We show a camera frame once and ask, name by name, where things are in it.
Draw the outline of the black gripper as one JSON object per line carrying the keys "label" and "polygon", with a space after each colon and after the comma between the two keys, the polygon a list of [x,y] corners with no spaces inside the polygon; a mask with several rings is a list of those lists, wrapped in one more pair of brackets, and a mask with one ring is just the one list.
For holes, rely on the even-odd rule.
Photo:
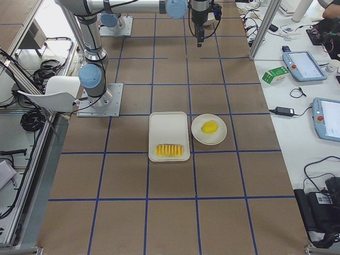
{"label": "black gripper", "polygon": [[221,20],[222,7],[209,0],[191,1],[192,22],[196,25],[195,37],[197,39],[197,47],[201,47],[205,40],[205,30],[203,25],[208,21],[208,14],[213,13],[217,21]]}

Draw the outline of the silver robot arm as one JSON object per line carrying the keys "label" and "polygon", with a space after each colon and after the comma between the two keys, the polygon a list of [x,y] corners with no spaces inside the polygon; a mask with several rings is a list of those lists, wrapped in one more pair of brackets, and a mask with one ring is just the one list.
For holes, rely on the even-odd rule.
{"label": "silver robot arm", "polygon": [[214,1],[57,1],[57,4],[76,19],[80,29],[77,41],[84,45],[87,63],[80,69],[79,79],[88,95],[89,105],[96,110],[105,109],[114,98],[106,82],[108,54],[101,43],[97,25],[99,14],[159,13],[181,19],[191,10],[189,19],[194,24],[191,32],[198,47],[207,39],[203,26],[208,15],[212,13],[217,21],[222,17],[222,7]]}
{"label": "silver robot arm", "polygon": [[121,14],[102,13],[99,15],[101,25],[109,29],[125,28],[125,20]]}

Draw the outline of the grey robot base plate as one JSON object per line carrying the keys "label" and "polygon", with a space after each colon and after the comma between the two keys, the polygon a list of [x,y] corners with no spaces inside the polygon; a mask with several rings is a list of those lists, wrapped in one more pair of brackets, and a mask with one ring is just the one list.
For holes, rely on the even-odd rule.
{"label": "grey robot base plate", "polygon": [[83,89],[82,98],[86,97],[86,99],[80,101],[77,117],[119,117],[123,84],[110,83],[106,89],[106,93],[98,101],[88,97],[86,90]]}

